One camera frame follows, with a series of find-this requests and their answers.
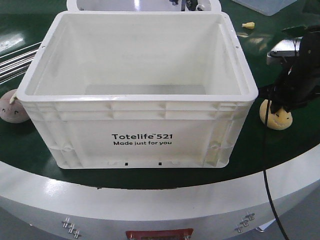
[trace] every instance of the plastic tote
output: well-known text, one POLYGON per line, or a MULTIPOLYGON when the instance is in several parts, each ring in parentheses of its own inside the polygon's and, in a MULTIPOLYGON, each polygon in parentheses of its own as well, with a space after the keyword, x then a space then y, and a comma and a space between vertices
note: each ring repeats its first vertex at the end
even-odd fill
POLYGON ((223 12, 62 12, 17 96, 59 167, 221 168, 258 90, 223 12))

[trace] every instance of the screw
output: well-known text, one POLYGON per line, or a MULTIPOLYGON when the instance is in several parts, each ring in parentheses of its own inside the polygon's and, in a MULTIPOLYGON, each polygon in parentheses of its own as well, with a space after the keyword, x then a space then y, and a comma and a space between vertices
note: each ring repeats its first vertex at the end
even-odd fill
POLYGON ((242 219, 242 222, 240 222, 240 224, 243 225, 244 227, 248 227, 249 226, 248 222, 249 222, 248 220, 242 219))
POLYGON ((245 218, 249 219, 249 221, 255 220, 255 213, 248 213, 246 214, 245 218))
POLYGON ((73 234, 74 231, 77 230, 77 229, 75 229, 75 224, 74 223, 71 223, 71 225, 68 228, 69 228, 69 231, 68 231, 69 234, 73 234))
POLYGON ((80 234, 80 230, 76 230, 74 233, 74 238, 78 239, 79 237, 81 237, 82 235, 80 234))
POLYGON ((243 228, 244 228, 243 226, 237 225, 235 231, 237 231, 238 233, 242 233, 243 232, 243 230, 242 230, 243 228))
POLYGON ((70 217, 66 217, 65 220, 61 222, 63 223, 62 227, 66 229, 70 224, 69 221, 70 221, 70 217))

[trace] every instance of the yellow plush toy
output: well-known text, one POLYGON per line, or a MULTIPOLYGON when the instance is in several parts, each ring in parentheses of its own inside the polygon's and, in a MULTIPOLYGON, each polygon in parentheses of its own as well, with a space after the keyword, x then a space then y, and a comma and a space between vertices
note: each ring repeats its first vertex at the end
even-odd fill
MULTIPOLYGON (((260 106, 260 119, 265 123, 266 112, 267 112, 268 100, 264 100, 260 106)), ((277 112, 271 113, 270 107, 268 109, 268 121, 267 127, 274 130, 284 130, 291 126, 292 124, 292 115, 291 112, 286 112, 283 107, 281 107, 277 112)))

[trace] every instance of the plush face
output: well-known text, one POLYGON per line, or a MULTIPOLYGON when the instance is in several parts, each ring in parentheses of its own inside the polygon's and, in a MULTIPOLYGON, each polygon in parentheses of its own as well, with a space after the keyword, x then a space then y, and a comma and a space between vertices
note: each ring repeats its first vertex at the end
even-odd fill
POLYGON ((8 123, 19 124, 27 121, 29 116, 18 99, 10 104, 10 99, 17 90, 11 90, 0 98, 0 118, 8 123))
MULTIPOLYGON (((268 100, 264 100, 260 106, 260 119, 265 123, 266 111, 267 111, 268 100)), ((267 127, 274 130, 284 130, 291 126, 293 118, 291 112, 286 112, 283 107, 280 108, 276 113, 271 113, 270 107, 268 109, 268 123, 267 127)))

